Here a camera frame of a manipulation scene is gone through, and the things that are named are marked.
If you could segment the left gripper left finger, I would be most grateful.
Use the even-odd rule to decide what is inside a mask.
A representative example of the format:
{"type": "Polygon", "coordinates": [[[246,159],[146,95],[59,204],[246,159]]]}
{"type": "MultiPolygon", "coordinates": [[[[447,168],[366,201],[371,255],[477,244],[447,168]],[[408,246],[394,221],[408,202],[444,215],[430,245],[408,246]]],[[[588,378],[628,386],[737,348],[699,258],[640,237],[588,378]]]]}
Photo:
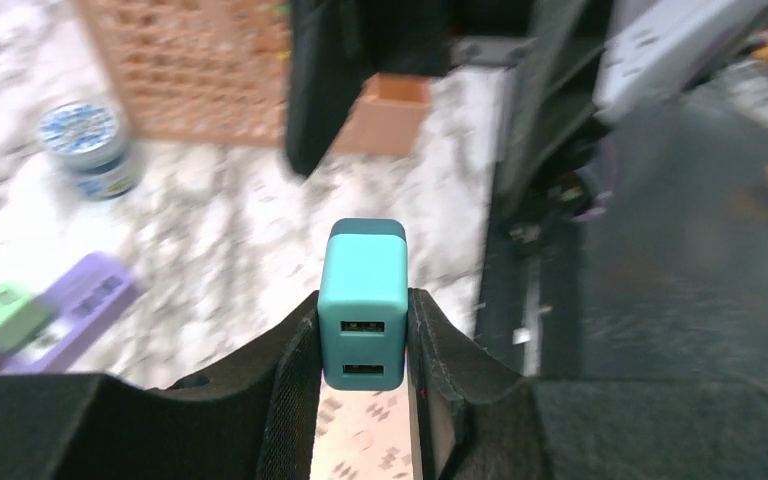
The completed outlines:
{"type": "Polygon", "coordinates": [[[316,296],[166,389],[106,374],[0,376],[0,479],[306,479],[316,296]]]}

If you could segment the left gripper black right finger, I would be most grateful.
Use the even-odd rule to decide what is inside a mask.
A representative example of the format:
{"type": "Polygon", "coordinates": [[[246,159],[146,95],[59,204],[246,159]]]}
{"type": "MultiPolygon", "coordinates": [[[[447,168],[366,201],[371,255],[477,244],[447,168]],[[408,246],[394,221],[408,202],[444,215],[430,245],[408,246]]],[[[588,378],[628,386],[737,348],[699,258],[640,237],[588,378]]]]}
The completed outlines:
{"type": "Polygon", "coordinates": [[[526,378],[409,293],[418,479],[768,479],[768,393],[733,380],[526,378]]]}

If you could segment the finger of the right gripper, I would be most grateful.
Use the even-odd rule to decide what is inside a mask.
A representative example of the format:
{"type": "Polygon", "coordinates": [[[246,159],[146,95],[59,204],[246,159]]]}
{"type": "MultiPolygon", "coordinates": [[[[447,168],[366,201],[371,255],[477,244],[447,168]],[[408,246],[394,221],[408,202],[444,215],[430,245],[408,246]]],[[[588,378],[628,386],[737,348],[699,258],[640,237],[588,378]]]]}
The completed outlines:
{"type": "Polygon", "coordinates": [[[510,79],[498,142],[493,211],[515,219],[531,196],[586,160],[606,129],[593,97],[614,4],[536,1],[532,42],[510,79]]]}
{"type": "Polygon", "coordinates": [[[441,77],[450,56],[449,4],[417,0],[293,1],[284,149],[310,176],[373,75],[441,77]]]}

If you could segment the teal plug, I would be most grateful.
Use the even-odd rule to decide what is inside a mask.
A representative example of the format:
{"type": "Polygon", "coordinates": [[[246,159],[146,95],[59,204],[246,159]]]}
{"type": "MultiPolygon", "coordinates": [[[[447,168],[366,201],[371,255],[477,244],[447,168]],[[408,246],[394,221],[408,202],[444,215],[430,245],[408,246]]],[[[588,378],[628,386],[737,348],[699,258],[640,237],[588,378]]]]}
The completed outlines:
{"type": "Polygon", "coordinates": [[[390,391],[404,378],[408,247],[394,219],[331,229],[317,301],[323,377],[335,390],[390,391]]]}

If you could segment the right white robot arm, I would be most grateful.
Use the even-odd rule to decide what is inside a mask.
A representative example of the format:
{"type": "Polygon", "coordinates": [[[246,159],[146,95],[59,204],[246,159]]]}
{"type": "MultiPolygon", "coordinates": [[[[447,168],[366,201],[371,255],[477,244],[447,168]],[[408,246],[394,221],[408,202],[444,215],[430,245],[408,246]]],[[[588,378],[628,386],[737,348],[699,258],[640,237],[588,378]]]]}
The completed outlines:
{"type": "Polygon", "coordinates": [[[294,1],[284,147],[311,174],[375,74],[509,71],[497,218],[585,163],[593,143],[651,93],[706,75],[768,20],[768,1],[658,1],[614,24],[612,1],[294,1]]]}

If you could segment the green charger plug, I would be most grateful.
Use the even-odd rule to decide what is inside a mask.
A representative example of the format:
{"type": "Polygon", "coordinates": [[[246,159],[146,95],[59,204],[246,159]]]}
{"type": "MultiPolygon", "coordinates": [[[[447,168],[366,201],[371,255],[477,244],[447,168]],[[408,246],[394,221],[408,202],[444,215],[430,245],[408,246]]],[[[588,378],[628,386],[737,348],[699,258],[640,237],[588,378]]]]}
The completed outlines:
{"type": "Polygon", "coordinates": [[[54,318],[55,310],[30,290],[0,284],[0,353],[22,348],[54,318]]]}

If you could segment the pink round power socket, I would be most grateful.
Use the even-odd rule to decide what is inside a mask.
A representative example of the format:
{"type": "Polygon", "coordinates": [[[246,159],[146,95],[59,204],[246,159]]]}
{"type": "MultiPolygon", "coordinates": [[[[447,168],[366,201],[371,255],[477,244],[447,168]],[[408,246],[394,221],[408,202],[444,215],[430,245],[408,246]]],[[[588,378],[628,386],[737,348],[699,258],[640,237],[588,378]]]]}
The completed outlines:
{"type": "Polygon", "coordinates": [[[323,384],[311,480],[411,480],[408,384],[384,392],[323,384]]]}

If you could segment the orange mesh file organizer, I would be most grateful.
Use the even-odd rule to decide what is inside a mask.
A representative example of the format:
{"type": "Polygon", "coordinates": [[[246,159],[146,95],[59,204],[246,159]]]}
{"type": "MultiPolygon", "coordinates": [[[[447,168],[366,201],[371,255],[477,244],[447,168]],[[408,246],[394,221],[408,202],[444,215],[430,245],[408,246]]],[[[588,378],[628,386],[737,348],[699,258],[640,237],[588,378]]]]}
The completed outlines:
{"type": "Polygon", "coordinates": [[[83,0],[75,9],[136,135],[282,143],[287,2],[83,0]]]}

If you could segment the purple power strip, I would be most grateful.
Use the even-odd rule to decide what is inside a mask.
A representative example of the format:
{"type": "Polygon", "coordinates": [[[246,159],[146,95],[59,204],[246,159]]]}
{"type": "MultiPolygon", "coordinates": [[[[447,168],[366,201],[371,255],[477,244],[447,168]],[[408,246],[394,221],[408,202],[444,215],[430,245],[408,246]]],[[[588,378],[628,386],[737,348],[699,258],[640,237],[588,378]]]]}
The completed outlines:
{"type": "Polygon", "coordinates": [[[84,256],[40,296],[57,317],[8,358],[1,372],[66,371],[140,294],[136,277],[117,259],[102,252],[84,256]]]}

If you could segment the blue patterned tape roll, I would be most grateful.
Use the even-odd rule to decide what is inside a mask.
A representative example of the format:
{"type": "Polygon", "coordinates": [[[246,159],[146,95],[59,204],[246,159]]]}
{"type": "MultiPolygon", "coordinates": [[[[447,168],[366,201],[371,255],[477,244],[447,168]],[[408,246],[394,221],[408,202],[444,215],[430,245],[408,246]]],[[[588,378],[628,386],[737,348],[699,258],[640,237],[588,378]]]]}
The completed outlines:
{"type": "Polygon", "coordinates": [[[58,172],[86,198],[115,198],[140,180],[132,136],[104,102],[75,101],[46,112],[37,139],[58,172]]]}

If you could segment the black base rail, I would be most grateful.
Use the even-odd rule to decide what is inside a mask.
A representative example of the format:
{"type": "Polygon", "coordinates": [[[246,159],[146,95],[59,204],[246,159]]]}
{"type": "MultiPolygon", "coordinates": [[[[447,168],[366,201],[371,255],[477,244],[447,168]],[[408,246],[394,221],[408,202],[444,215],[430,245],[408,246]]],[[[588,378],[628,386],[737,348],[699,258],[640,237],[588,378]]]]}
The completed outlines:
{"type": "Polygon", "coordinates": [[[524,376],[582,375],[581,227],[559,202],[490,210],[475,341],[524,376]]]}

